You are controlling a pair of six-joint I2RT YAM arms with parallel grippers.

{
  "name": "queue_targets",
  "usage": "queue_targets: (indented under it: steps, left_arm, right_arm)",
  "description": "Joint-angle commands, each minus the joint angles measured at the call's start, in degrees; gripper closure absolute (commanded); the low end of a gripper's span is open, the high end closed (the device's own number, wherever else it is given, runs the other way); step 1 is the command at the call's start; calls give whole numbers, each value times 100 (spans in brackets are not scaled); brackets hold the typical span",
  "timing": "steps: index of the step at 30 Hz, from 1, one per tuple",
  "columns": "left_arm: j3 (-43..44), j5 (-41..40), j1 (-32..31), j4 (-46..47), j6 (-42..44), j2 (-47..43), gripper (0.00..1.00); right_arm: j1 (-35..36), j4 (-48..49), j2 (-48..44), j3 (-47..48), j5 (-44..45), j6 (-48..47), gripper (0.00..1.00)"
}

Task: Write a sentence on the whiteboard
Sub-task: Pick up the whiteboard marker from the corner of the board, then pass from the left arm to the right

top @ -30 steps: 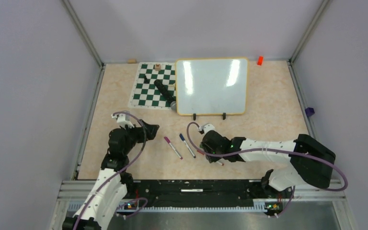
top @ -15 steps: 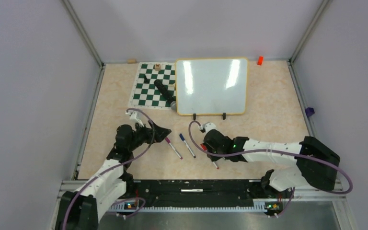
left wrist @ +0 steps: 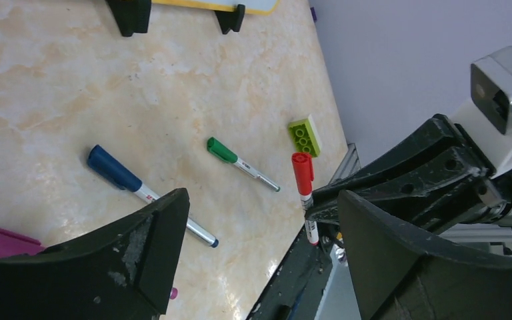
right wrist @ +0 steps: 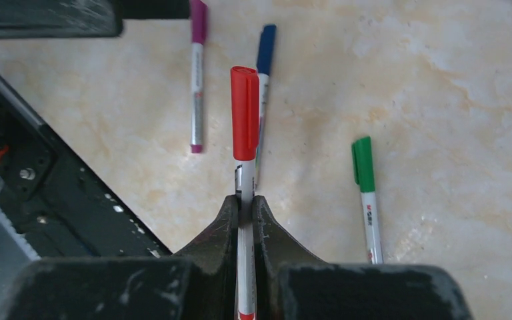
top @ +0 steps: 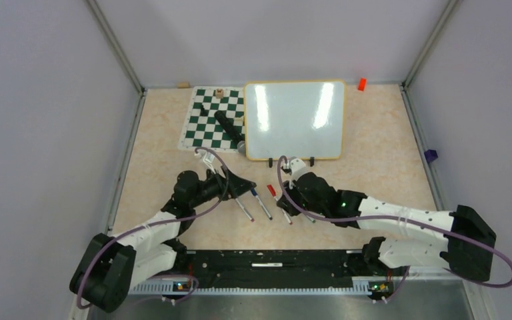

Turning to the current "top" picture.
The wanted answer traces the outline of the red marker pen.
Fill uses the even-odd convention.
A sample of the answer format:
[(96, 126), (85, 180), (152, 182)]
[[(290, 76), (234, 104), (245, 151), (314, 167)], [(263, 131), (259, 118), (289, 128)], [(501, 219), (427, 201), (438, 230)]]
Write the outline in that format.
[(278, 194), (276, 193), (274, 187), (270, 184), (267, 185), (267, 189), (269, 190), (272, 198), (274, 198), (275, 202), (276, 202), (276, 206), (279, 208), (280, 212), (282, 212), (284, 218), (286, 219), (286, 221), (288, 222), (289, 225), (292, 225), (293, 224), (293, 221), (291, 220), (291, 217), (290, 215), (288, 214), (288, 212), (286, 212), (286, 210), (284, 210), (284, 208), (282, 208), (279, 204), (279, 200), (280, 200), (280, 196), (278, 196)]

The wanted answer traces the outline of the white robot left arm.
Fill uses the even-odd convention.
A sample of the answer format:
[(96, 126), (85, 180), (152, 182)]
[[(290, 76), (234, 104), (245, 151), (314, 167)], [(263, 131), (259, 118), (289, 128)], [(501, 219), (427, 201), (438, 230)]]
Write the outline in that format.
[(119, 308), (129, 291), (162, 272), (180, 275), (187, 258), (177, 238), (192, 224), (195, 208), (213, 199), (227, 201), (256, 188), (254, 181), (229, 169), (214, 173), (208, 169), (200, 180), (194, 171), (177, 176), (173, 194), (152, 218), (131, 230), (92, 238), (74, 272), (69, 290), (90, 305), (111, 313)]

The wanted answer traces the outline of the yellow framed whiteboard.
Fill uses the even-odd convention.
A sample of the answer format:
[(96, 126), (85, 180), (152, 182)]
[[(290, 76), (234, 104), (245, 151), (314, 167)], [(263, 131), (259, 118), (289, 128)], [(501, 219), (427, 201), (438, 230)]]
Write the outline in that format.
[(342, 79), (253, 81), (243, 88), (246, 156), (332, 160), (343, 153)]

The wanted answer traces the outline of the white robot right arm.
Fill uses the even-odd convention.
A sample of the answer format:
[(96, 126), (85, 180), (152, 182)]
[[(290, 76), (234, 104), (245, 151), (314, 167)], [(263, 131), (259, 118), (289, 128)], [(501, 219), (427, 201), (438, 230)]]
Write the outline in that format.
[(338, 227), (384, 231), (363, 247), (364, 265), (374, 275), (388, 268), (438, 267), (468, 280), (485, 282), (491, 275), (496, 234), (472, 207), (427, 211), (380, 201), (362, 192), (336, 190), (324, 178), (304, 170), (283, 182), (277, 204), (298, 215), (306, 210)]

